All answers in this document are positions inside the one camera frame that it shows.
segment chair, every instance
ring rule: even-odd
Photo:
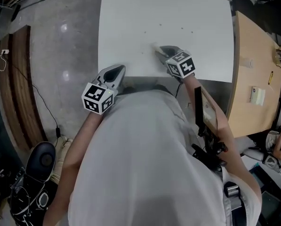
[[[250,0],[232,0],[233,11],[239,11],[251,21],[256,23],[265,32],[266,27],[264,21],[260,18],[254,4]]]

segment black cable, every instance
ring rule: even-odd
[[[176,91],[176,96],[175,96],[175,98],[177,98],[177,95],[178,95],[178,92],[179,92],[179,90],[180,90],[181,86],[182,86],[182,84],[179,84],[179,85],[178,85],[178,88],[177,88],[177,91]]]
[[[19,69],[18,67],[16,67],[13,63],[11,63],[11,65],[14,66],[14,67],[19,71],[19,73],[28,81],[27,77],[20,71],[20,69]],[[48,111],[49,111],[49,113],[51,114],[52,118],[55,120],[55,122],[56,122],[56,128],[59,128],[55,117],[52,115],[51,111],[49,110],[48,106],[46,105],[45,100],[44,100],[44,98],[42,97],[42,95],[40,94],[38,88],[37,88],[36,86],[34,86],[33,83],[32,83],[32,86],[37,90],[39,96],[40,96],[41,99],[43,100],[44,105],[45,105],[46,108],[48,109]]]

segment concrete floor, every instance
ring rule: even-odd
[[[38,0],[26,0],[22,4],[34,1]],[[71,138],[88,114],[83,109],[81,94],[97,75],[100,3],[101,0],[46,0],[20,11],[12,23],[12,11],[3,9],[0,16],[0,39],[26,24],[31,26],[32,81],[55,116],[61,133]],[[135,84],[155,82],[176,93],[178,83],[173,78],[134,79]],[[226,110],[231,84],[215,81],[202,81],[202,84]],[[36,92],[35,98],[43,128],[48,139],[54,141],[55,122]],[[188,116],[191,112],[184,86],[177,99]],[[0,225],[10,224],[1,220]]]

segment white table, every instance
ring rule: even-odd
[[[231,82],[233,24],[227,0],[102,0],[98,70],[114,64],[126,76],[166,77],[151,44],[191,52],[198,79]]]

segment wooden table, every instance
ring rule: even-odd
[[[278,45],[267,33],[240,12],[236,12],[235,26],[233,90],[227,118],[234,137],[242,137],[270,129],[281,91],[281,68],[273,62]],[[253,68],[240,66],[245,58],[253,60]],[[265,89],[263,106],[250,103],[252,86]]]
[[[191,52],[196,77],[232,82],[233,24],[227,0],[102,0],[98,70],[114,64],[126,76],[167,77],[151,44]]]

